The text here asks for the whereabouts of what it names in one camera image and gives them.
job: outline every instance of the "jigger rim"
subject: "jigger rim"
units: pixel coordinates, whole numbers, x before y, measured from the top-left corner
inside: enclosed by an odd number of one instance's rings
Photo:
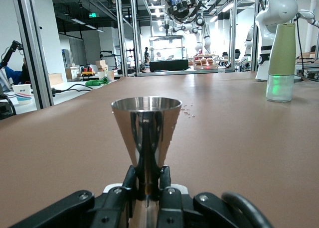
[[[158,109],[140,109],[140,108],[120,108],[118,106],[118,103],[124,100],[127,101],[132,101],[132,100],[136,100],[136,99],[140,99],[142,98],[143,100],[149,100],[149,99],[161,99],[161,100],[170,100],[170,101],[176,101],[176,105],[169,107],[169,108],[158,108]],[[181,107],[182,105],[182,101],[177,100],[177,99],[172,99],[172,98],[167,98],[167,97],[161,97],[161,96],[139,96],[139,97],[130,97],[130,98],[125,98],[125,99],[119,99],[119,100],[115,100],[111,103],[111,107],[112,109],[117,109],[117,110],[122,110],[122,111],[130,111],[130,112],[154,112],[154,111],[167,111],[167,110],[173,110],[176,109],[178,107]]]

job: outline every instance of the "green exit sign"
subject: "green exit sign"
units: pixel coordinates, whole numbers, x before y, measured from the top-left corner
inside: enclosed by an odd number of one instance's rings
[[[97,13],[89,13],[90,18],[99,17]]]

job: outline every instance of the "brown tabletop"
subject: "brown tabletop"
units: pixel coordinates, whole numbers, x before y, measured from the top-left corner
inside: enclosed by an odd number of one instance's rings
[[[182,100],[168,150],[172,182],[192,196],[235,191],[278,228],[319,227],[319,84],[293,100],[265,99],[253,73],[121,78],[40,111],[0,121],[0,227],[77,190],[102,193],[130,165],[111,102]]]

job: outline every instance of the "white paper cup with blue stripes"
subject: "white paper cup with blue stripes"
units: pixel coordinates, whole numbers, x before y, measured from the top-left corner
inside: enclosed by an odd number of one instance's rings
[[[13,85],[13,91],[20,105],[32,103],[31,85]]]

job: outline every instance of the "paper cup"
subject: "paper cup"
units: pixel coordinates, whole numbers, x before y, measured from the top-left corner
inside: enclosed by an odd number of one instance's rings
[[[102,72],[99,71],[99,72],[98,72],[98,77],[99,77],[99,80],[102,79],[102,78],[104,78],[104,77],[105,77],[105,72],[104,72],[104,71],[102,71]]]
[[[20,105],[32,103],[31,85],[13,85],[13,91]]]
[[[113,81],[114,80],[114,70],[111,71],[105,71],[106,76],[108,77],[109,81]]]

